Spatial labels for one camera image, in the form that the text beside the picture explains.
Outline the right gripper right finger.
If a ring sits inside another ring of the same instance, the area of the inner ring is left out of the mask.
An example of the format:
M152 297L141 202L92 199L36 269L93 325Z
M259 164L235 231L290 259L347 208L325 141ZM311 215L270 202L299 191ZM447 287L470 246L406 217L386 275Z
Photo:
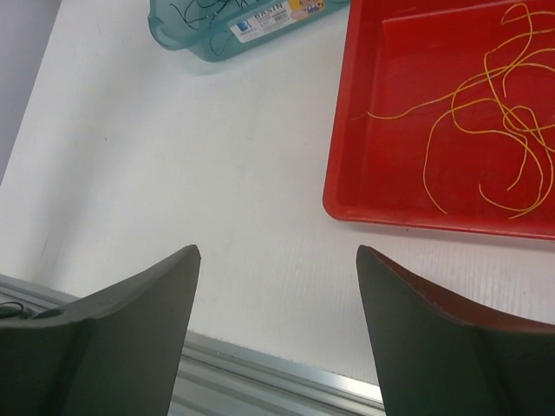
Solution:
M554 327L474 302L378 250L356 253L388 415L552 415Z

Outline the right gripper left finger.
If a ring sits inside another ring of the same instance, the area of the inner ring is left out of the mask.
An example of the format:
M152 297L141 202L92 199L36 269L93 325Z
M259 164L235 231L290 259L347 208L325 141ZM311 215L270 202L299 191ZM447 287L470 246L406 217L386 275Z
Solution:
M74 302L2 319L2 414L167 414L199 268L189 245Z

